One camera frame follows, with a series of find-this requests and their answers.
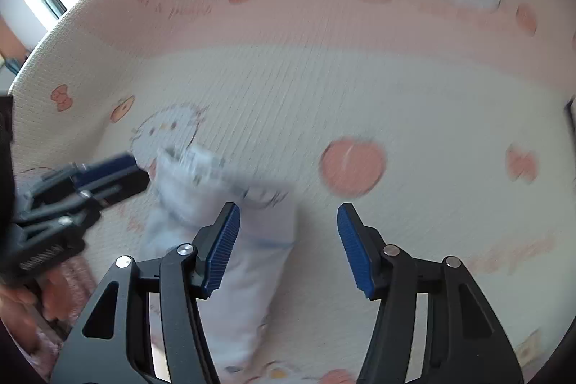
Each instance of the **mattress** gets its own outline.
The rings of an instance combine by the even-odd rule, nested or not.
[[[336,231],[352,201],[413,257],[460,257],[526,377],[576,312],[576,0],[80,0],[17,76],[15,172],[191,142],[290,182],[297,242],[242,379],[354,380],[378,304]],[[138,258],[154,194],[87,234]],[[419,299],[408,378],[426,333]]]

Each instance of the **metal pivot screw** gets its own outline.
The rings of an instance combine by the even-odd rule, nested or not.
[[[446,265],[448,267],[452,267],[453,269],[457,269],[462,265],[462,261],[455,256],[446,257]]]
[[[72,217],[65,215],[64,217],[60,217],[58,219],[58,223],[64,227],[69,227],[74,223],[74,220],[72,219]]]
[[[387,256],[397,256],[400,253],[400,248],[396,245],[384,246],[384,254]]]
[[[178,246],[178,254],[180,254],[181,256],[187,256],[192,251],[194,251],[194,246],[192,245],[185,244]]]
[[[120,256],[118,259],[116,259],[116,267],[123,269],[124,267],[128,267],[131,262],[132,262],[132,259],[130,257]]]

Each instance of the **wall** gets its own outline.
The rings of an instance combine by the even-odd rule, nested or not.
[[[0,0],[0,16],[27,49],[34,49],[47,32],[24,0]]]
[[[15,57],[22,63],[26,57],[26,48],[16,38],[2,17],[0,17],[0,54],[5,58]]]

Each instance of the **human hand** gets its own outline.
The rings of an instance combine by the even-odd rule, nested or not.
[[[68,319],[72,309],[72,296],[66,278],[60,268],[45,275],[42,287],[43,315],[47,321]],[[16,342],[27,353],[38,346],[36,323],[25,306],[34,305],[38,299],[26,288],[7,288],[0,285],[0,319]]]

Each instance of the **pink fabric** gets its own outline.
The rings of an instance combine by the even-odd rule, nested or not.
[[[86,260],[82,256],[69,259],[62,264],[61,268],[70,286],[73,308],[70,311],[68,320],[70,324],[74,325],[90,298],[90,295],[94,292],[96,281],[92,276]],[[22,351],[22,353],[26,356],[28,362],[34,366],[38,374],[44,379],[48,379],[52,368],[54,368],[62,344],[51,342],[39,329],[36,333],[40,344],[38,350],[31,355],[28,355],[24,351]]]

